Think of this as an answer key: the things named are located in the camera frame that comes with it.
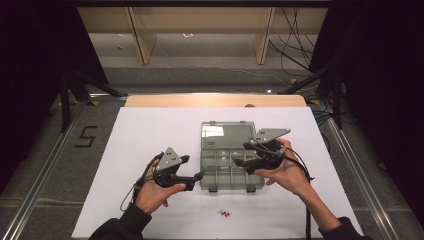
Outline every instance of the metal rail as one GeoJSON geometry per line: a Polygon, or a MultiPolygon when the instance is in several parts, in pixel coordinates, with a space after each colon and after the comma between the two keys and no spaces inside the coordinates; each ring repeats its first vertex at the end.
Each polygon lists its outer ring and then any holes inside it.
{"type": "MultiPolygon", "coordinates": [[[[327,110],[331,109],[331,107],[328,106],[327,102],[324,102],[324,104],[327,106],[327,110]]],[[[333,121],[333,119],[329,119],[328,123],[346,159],[346,162],[356,180],[356,183],[358,184],[358,187],[361,190],[362,195],[364,196],[365,202],[367,203],[375,219],[375,222],[377,223],[377,226],[380,229],[381,234],[383,235],[383,238],[387,240],[400,239],[393,226],[392,220],[390,219],[389,215],[384,209],[383,204],[381,203],[373,187],[371,186],[371,183],[368,180],[364,170],[362,169],[361,164],[356,158],[356,155],[353,152],[343,130],[340,130],[337,127],[337,124],[333,121]]]]}
{"type": "Polygon", "coordinates": [[[82,110],[84,109],[84,106],[85,102],[79,102],[77,104],[68,128],[63,133],[60,133],[52,151],[50,152],[50,155],[48,156],[46,162],[43,165],[43,168],[41,169],[36,180],[34,181],[34,184],[32,185],[24,201],[19,207],[19,210],[10,222],[6,233],[2,237],[3,240],[12,240],[19,238],[26,223],[28,222],[32,211],[34,210],[39,196],[41,195],[47,181],[50,178],[51,173],[53,172],[56,166],[60,155],[63,152],[64,147],[66,146],[69,135],[72,132],[75,122],[77,121],[82,110]]]}

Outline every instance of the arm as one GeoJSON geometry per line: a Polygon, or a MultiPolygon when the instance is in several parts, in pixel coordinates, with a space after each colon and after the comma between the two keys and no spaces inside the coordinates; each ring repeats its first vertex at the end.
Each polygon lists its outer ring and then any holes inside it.
{"type": "Polygon", "coordinates": [[[112,218],[100,226],[90,237],[91,240],[143,239],[142,231],[152,219],[151,214],[161,205],[168,207],[168,198],[185,189],[185,184],[175,184],[169,188],[158,186],[151,173],[157,166],[156,160],[148,171],[135,203],[132,203],[120,219],[112,218]]]}
{"type": "MultiPolygon", "coordinates": [[[[277,141],[286,148],[291,149],[291,143],[289,141],[284,139],[277,139],[277,141]]],[[[292,151],[286,150],[284,154],[287,157],[297,160],[292,151]]],[[[298,196],[311,212],[311,215],[319,226],[319,231],[323,234],[325,239],[340,239],[336,236],[345,236],[344,239],[362,239],[362,237],[355,231],[350,221],[340,221],[340,219],[334,216],[334,214],[320,199],[315,189],[309,184],[309,181],[306,179],[303,171],[296,166],[296,164],[290,161],[283,161],[277,169],[258,169],[255,171],[255,174],[268,178],[269,180],[266,182],[266,185],[269,186],[277,183],[298,196]]]]}

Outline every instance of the black cable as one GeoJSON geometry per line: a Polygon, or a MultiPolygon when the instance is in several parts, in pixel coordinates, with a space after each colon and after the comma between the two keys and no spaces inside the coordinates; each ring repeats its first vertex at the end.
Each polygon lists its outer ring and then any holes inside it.
{"type": "Polygon", "coordinates": [[[312,45],[313,48],[315,48],[315,45],[312,43],[311,39],[309,39],[308,35],[305,34],[306,39],[308,39],[309,43],[312,45]]]}
{"type": "Polygon", "coordinates": [[[303,58],[305,59],[306,63],[308,63],[308,60],[310,62],[309,56],[305,53],[305,49],[303,48],[302,42],[300,41],[299,28],[298,28],[298,25],[297,25],[297,8],[296,7],[293,8],[293,11],[294,11],[293,25],[290,23],[290,20],[287,17],[287,14],[284,11],[284,8],[282,8],[282,10],[283,10],[284,17],[286,18],[286,21],[287,21],[287,23],[289,24],[289,27],[290,27],[289,39],[290,39],[290,36],[293,34],[294,37],[296,38],[297,42],[299,43],[299,47],[302,49],[302,55],[303,55],[303,58]]]}
{"type": "Polygon", "coordinates": [[[301,64],[300,62],[296,61],[294,58],[290,57],[289,55],[287,55],[286,53],[284,53],[282,50],[278,49],[272,42],[271,40],[268,40],[268,42],[275,48],[275,50],[277,50],[277,52],[279,52],[280,54],[282,54],[283,56],[287,57],[288,59],[292,60],[293,62],[295,62],[297,65],[301,66],[302,68],[308,70],[308,67],[306,67],[305,65],[301,64]]]}
{"type": "Polygon", "coordinates": [[[125,196],[125,198],[122,200],[121,202],[121,206],[119,207],[119,209],[121,209],[122,212],[124,212],[126,209],[122,208],[122,205],[124,205],[125,200],[128,198],[128,196],[130,195],[131,191],[133,191],[133,197],[131,199],[131,201],[128,203],[134,203],[135,199],[137,198],[138,195],[138,191],[140,190],[140,188],[143,186],[143,183],[145,182],[145,178],[147,175],[147,172],[149,171],[150,167],[153,165],[153,163],[156,161],[156,159],[160,159],[162,158],[163,153],[160,153],[159,155],[155,156],[150,162],[149,164],[147,164],[146,169],[144,170],[143,174],[141,175],[141,177],[139,179],[137,179],[136,183],[131,187],[130,191],[127,193],[127,195],[125,196]]]}
{"type": "MultiPolygon", "coordinates": [[[[249,138],[249,140],[253,140],[254,142],[256,142],[257,144],[259,144],[259,146],[261,146],[262,147],[262,149],[261,148],[259,148],[258,146],[255,146],[254,144],[250,144],[253,148],[255,148],[255,149],[257,149],[257,150],[260,150],[260,151],[263,151],[263,152],[267,152],[267,153],[269,153],[269,154],[272,154],[272,155],[276,155],[276,156],[281,156],[281,153],[279,153],[279,152],[273,152],[273,151],[271,151],[270,149],[268,149],[267,147],[265,147],[262,143],[260,143],[259,141],[257,141],[256,139],[253,139],[253,138],[249,138]]],[[[303,159],[300,157],[300,155],[296,152],[296,151],[294,151],[293,149],[291,149],[291,148],[286,148],[287,150],[289,150],[289,151],[292,151],[298,158],[299,158],[299,160],[302,162],[302,164],[300,164],[300,162],[299,161],[296,161],[295,159],[293,159],[293,158],[290,158],[290,157],[288,157],[288,156],[286,156],[286,155],[284,155],[284,154],[282,154],[283,155],[283,159],[286,159],[286,160],[288,160],[288,161],[290,161],[290,162],[292,162],[292,163],[294,163],[296,166],[298,166],[300,169],[302,169],[302,171],[304,172],[304,174],[305,174],[305,177],[306,177],[306,179],[308,180],[308,182],[310,183],[311,182],[311,180],[313,180],[313,178],[311,178],[311,176],[309,175],[309,171],[308,171],[308,168],[306,167],[306,164],[305,164],[305,162],[303,161],[303,159]]],[[[305,234],[306,234],[306,239],[307,240],[311,240],[312,238],[311,238],[311,212],[309,211],[309,209],[306,207],[306,229],[305,229],[305,234]]]]}
{"type": "Polygon", "coordinates": [[[281,38],[280,34],[278,34],[277,36],[278,36],[278,38],[280,39],[280,41],[281,41],[284,45],[287,45],[287,47],[289,47],[289,48],[293,48],[293,49],[296,49],[296,50],[299,50],[299,51],[305,51],[305,52],[307,52],[307,53],[312,54],[312,52],[311,52],[311,51],[308,51],[308,50],[302,50],[301,48],[298,48],[298,47],[295,47],[295,46],[292,46],[292,45],[288,44],[287,42],[285,42],[285,41],[281,38]]]}
{"type": "Polygon", "coordinates": [[[293,25],[296,25],[296,33],[297,33],[297,37],[296,37],[296,34],[295,34],[295,37],[297,39],[297,42],[299,43],[299,47],[302,49],[303,57],[304,58],[306,57],[305,61],[309,65],[309,63],[311,62],[311,59],[309,58],[308,54],[306,54],[306,51],[305,51],[305,49],[303,48],[303,45],[302,45],[302,41],[300,41],[299,27],[297,25],[297,7],[294,8],[294,19],[295,19],[295,21],[294,21],[293,25]]]}

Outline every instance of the black sleeve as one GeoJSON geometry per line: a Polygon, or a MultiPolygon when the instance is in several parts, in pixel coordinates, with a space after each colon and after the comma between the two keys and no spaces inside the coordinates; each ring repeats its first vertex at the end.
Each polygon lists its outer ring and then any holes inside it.
{"type": "Polygon", "coordinates": [[[372,240],[372,238],[367,236],[361,236],[355,230],[352,225],[352,222],[347,217],[339,218],[342,225],[338,228],[331,230],[329,232],[318,229],[322,234],[325,240],[339,240],[339,239],[349,239],[349,240],[372,240]]]}
{"type": "Polygon", "coordinates": [[[90,240],[143,239],[141,232],[152,216],[131,204],[120,219],[112,218],[100,226],[90,240]]]}

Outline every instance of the white table surface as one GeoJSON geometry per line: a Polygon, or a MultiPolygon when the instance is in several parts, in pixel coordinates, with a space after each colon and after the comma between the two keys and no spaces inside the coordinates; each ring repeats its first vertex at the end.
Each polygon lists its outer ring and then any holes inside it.
{"type": "MultiPolygon", "coordinates": [[[[72,234],[88,238],[110,218],[122,215],[119,207],[148,162],[167,147],[190,155],[178,175],[200,170],[201,123],[253,121],[260,128],[290,128],[284,137],[305,161],[312,185],[338,216],[347,216],[362,233],[352,207],[308,107],[266,108],[121,108],[90,192],[72,234]]],[[[196,186],[192,192],[172,196],[143,231],[159,239],[284,239],[305,237],[305,206],[279,185],[256,193],[219,191],[210,194],[196,186]],[[224,217],[218,210],[230,212],[224,217]]],[[[312,237],[321,237],[312,220],[312,237]]]]}

